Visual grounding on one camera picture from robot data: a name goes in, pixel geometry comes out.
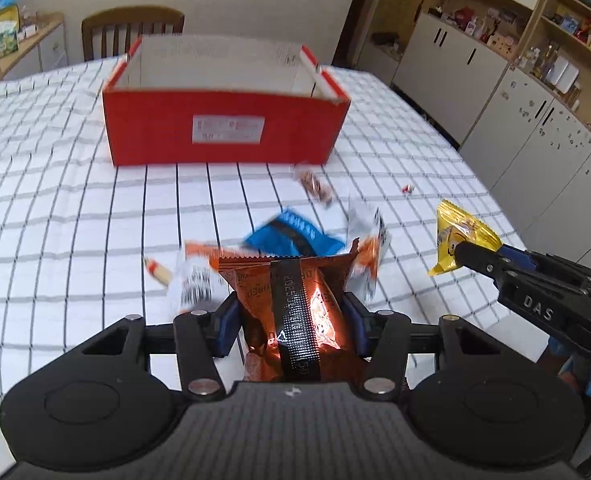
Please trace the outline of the white orange snack packet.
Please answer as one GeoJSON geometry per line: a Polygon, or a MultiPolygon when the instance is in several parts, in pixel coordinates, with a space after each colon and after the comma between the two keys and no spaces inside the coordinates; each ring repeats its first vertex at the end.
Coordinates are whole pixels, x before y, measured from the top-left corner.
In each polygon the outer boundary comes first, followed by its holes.
{"type": "Polygon", "coordinates": [[[210,265],[210,256],[219,256],[217,246],[186,242],[170,270],[158,260],[143,258],[151,278],[165,288],[164,312],[169,321],[184,313],[213,313],[229,297],[231,288],[210,265]]]}

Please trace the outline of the orange foil snack bag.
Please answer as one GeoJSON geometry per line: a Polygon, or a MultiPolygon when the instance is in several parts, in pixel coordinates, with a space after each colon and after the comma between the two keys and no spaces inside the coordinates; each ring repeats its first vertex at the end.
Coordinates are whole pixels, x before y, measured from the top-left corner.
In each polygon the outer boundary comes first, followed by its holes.
{"type": "Polygon", "coordinates": [[[208,257],[241,304],[248,382],[359,382],[366,362],[340,307],[358,243],[331,257],[208,257]]]}

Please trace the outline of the silver white snack packet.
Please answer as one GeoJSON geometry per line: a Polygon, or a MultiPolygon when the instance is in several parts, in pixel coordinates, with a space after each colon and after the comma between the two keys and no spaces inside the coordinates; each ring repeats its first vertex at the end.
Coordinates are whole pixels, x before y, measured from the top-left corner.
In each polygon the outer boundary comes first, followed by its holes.
{"type": "Polygon", "coordinates": [[[381,210],[358,198],[351,198],[347,209],[346,240],[358,240],[358,255],[354,261],[346,289],[362,302],[375,296],[378,272],[391,244],[391,234],[381,210]]]}

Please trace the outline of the yellow snack packet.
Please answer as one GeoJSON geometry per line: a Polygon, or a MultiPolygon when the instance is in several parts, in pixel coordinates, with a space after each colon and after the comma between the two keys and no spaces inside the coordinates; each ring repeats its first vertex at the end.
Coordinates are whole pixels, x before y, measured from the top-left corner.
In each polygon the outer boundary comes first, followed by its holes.
{"type": "Polygon", "coordinates": [[[428,272],[437,276],[460,268],[455,257],[457,246],[469,242],[493,252],[501,249],[501,238],[484,222],[449,200],[437,206],[437,263],[428,272]]]}

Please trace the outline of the blue snack packet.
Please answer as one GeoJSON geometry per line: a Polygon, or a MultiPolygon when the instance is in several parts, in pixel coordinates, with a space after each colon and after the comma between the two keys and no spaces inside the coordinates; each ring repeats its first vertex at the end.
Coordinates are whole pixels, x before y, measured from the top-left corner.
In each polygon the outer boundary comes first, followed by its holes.
{"type": "Polygon", "coordinates": [[[291,209],[264,223],[244,244],[262,254],[278,257],[330,257],[345,246],[343,240],[319,231],[291,209]]]}

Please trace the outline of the checkered tablecloth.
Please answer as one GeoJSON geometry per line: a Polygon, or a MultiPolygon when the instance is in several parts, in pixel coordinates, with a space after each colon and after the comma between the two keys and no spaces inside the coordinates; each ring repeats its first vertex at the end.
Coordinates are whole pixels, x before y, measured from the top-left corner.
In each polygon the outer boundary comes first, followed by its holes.
{"type": "Polygon", "coordinates": [[[340,237],[351,198],[378,207],[392,237],[374,308],[418,323],[457,314],[492,332],[516,323],[487,278],[428,274],[442,200],[511,245],[519,236],[457,152],[373,75],[335,72],[352,105],[314,170],[332,189],[326,206],[288,166],[114,167],[101,97],[111,70],[91,62],[0,84],[0,401],[125,315],[167,322],[144,257],[173,266],[186,240],[238,246],[285,209],[340,237]],[[406,184],[414,192],[403,194],[406,184]]]}

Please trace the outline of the red cardboard box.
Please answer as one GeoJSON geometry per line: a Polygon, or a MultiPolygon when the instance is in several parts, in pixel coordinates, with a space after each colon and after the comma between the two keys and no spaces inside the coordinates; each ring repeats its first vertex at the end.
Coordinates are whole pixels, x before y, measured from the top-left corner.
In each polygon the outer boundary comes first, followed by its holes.
{"type": "Polygon", "coordinates": [[[352,100],[304,44],[137,39],[102,89],[114,166],[327,162],[352,100]]]}

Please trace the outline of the wooden chair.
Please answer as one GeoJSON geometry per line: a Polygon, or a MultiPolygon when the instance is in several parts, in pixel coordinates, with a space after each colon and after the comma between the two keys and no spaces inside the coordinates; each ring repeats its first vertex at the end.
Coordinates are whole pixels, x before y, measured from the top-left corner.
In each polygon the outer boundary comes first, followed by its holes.
{"type": "Polygon", "coordinates": [[[180,34],[184,13],[169,6],[117,6],[91,14],[80,24],[86,62],[127,53],[142,35],[180,34]]]}

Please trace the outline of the white drawer sideboard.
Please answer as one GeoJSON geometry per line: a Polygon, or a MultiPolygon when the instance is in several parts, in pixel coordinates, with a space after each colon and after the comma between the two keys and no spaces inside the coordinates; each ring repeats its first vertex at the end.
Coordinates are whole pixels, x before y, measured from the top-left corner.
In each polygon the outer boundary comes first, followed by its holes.
{"type": "Polygon", "coordinates": [[[18,80],[68,66],[64,14],[39,15],[36,35],[21,41],[18,50],[0,58],[0,81],[18,80]]]}

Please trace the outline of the green tissue pack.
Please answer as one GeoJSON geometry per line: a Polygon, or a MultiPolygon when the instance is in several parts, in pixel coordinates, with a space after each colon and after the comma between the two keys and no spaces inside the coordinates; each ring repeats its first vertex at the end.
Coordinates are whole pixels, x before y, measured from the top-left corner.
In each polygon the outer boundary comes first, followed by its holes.
{"type": "Polygon", "coordinates": [[[18,50],[18,24],[14,21],[0,21],[0,58],[18,50]]]}

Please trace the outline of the white cabinet wall unit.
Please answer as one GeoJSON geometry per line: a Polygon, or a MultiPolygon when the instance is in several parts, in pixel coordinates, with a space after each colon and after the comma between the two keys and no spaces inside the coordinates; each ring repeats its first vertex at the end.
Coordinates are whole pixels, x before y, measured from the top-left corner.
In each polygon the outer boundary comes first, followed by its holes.
{"type": "Polygon", "coordinates": [[[527,247],[591,266],[591,0],[373,0],[357,64],[444,131],[527,247]]]}

